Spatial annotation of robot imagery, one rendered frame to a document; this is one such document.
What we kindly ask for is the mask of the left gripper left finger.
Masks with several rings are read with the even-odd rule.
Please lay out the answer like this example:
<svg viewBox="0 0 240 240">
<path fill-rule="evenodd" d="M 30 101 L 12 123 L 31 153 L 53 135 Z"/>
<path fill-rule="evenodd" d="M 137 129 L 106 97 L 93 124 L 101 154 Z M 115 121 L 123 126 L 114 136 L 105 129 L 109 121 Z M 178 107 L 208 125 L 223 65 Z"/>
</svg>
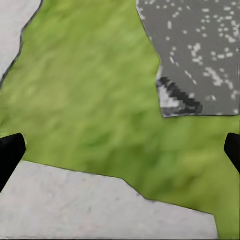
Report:
<svg viewBox="0 0 240 240">
<path fill-rule="evenodd" d="M 21 133 L 0 138 L 0 192 L 26 152 Z"/>
</svg>

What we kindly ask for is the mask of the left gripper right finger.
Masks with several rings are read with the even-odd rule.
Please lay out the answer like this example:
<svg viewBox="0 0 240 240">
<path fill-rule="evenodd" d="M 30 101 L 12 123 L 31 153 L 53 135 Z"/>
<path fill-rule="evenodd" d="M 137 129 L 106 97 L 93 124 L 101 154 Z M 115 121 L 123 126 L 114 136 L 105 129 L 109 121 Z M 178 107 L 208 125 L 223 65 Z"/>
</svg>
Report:
<svg viewBox="0 0 240 240">
<path fill-rule="evenodd" d="M 240 173 L 240 134 L 229 133 L 227 135 L 224 151 Z"/>
</svg>

